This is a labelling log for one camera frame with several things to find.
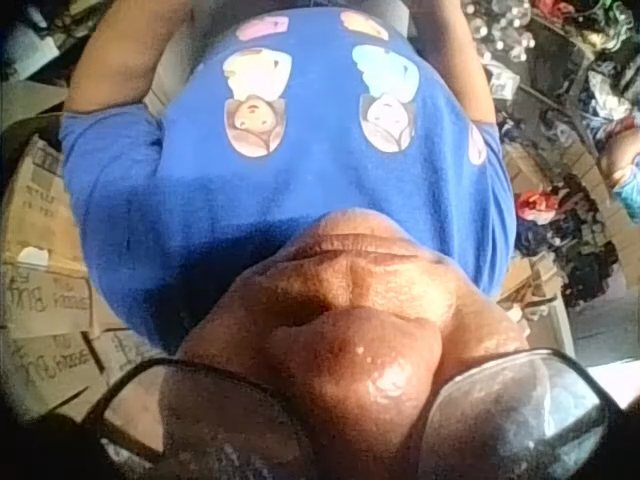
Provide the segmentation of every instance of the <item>person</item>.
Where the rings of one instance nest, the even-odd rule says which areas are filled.
[[[114,2],[73,74],[60,136],[90,278],[127,325],[174,353],[244,270],[309,228],[353,261],[382,244],[376,261],[393,263],[384,245],[411,239],[499,291],[515,213],[486,76],[459,2],[414,2],[412,14],[429,63],[361,11],[264,11],[216,38],[156,119],[142,101],[191,1]],[[391,308],[341,264],[340,298],[300,284],[289,300]],[[394,268],[375,290],[422,305]]]
[[[640,224],[640,128],[612,138],[600,159],[613,197]]]

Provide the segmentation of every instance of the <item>cartoon character print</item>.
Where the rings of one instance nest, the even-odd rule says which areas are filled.
[[[289,55],[266,48],[235,53],[223,65],[233,99],[225,104],[231,145],[247,157],[273,152],[284,136],[286,104],[282,94],[291,76]]]
[[[487,161],[487,144],[484,143],[478,127],[471,125],[469,133],[469,159],[473,165],[480,166]]]
[[[340,14],[340,18],[347,30],[365,33],[382,40],[389,40],[389,32],[382,28],[373,18],[363,13],[347,10]]]
[[[371,144],[385,153],[401,152],[415,135],[413,100],[420,85],[418,67],[390,50],[360,45],[353,59],[369,94],[360,98],[360,123]]]
[[[236,32],[236,36],[243,42],[247,42],[275,33],[284,33],[288,30],[288,17],[258,17],[242,25]]]

